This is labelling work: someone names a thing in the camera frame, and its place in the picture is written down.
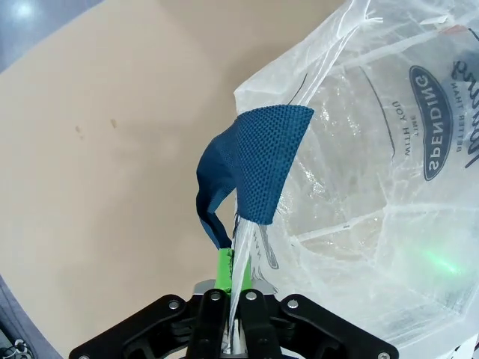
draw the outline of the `dark blue oval label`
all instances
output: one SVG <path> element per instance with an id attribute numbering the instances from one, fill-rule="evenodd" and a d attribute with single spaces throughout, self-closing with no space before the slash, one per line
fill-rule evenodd
<path id="1" fill-rule="evenodd" d="M 413 66 L 409 80 L 424 126 L 424 178 L 431 181 L 444 167 L 451 148 L 452 110 L 444 89 L 429 71 Z"/>

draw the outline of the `blue floor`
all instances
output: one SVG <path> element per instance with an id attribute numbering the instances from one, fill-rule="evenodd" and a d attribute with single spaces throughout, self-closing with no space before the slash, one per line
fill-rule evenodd
<path id="1" fill-rule="evenodd" d="M 0 76 L 45 37 L 101 1 L 0 0 Z M 1 276 L 0 324 L 10 342 L 22 339 L 30 346 L 31 353 L 21 358 L 61 359 L 23 312 Z"/>

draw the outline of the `tan tabletop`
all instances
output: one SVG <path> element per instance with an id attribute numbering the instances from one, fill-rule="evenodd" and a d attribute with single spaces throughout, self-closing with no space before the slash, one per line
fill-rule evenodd
<path id="1" fill-rule="evenodd" d="M 338 2 L 108 0 L 0 75 L 0 270 L 63 356 L 214 277 L 199 157 Z"/>

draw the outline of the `translucent white plastic bag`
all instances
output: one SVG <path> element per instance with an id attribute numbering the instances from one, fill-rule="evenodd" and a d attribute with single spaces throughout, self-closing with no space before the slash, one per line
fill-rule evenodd
<path id="1" fill-rule="evenodd" d="M 239 113 L 315 110 L 273 224 L 237 233 L 253 277 L 402 358 L 479 328 L 478 5 L 349 1 L 235 91 Z"/>

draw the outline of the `silver screw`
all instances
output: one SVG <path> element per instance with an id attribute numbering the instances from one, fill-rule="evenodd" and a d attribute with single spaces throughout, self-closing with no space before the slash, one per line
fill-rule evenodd
<path id="1" fill-rule="evenodd" d="M 222 297 L 222 295 L 219 294 L 218 292 L 213 292 L 213 293 L 211 293 L 211 296 L 210 296 L 212 301 L 219 301 L 219 299 L 221 299 L 221 297 Z"/>
<path id="2" fill-rule="evenodd" d="M 168 306 L 170 307 L 170 309 L 175 310 L 180 307 L 180 303 L 178 303 L 178 301 L 170 301 Z"/>
<path id="3" fill-rule="evenodd" d="M 249 301 L 253 301 L 257 298 L 256 296 L 256 293 L 255 292 L 248 292 L 246 293 L 246 299 L 248 299 Z"/>
<path id="4" fill-rule="evenodd" d="M 290 301 L 287 302 L 287 306 L 291 309 L 296 309 L 297 307 L 299 307 L 299 304 L 298 304 L 298 301 L 291 299 Z"/>

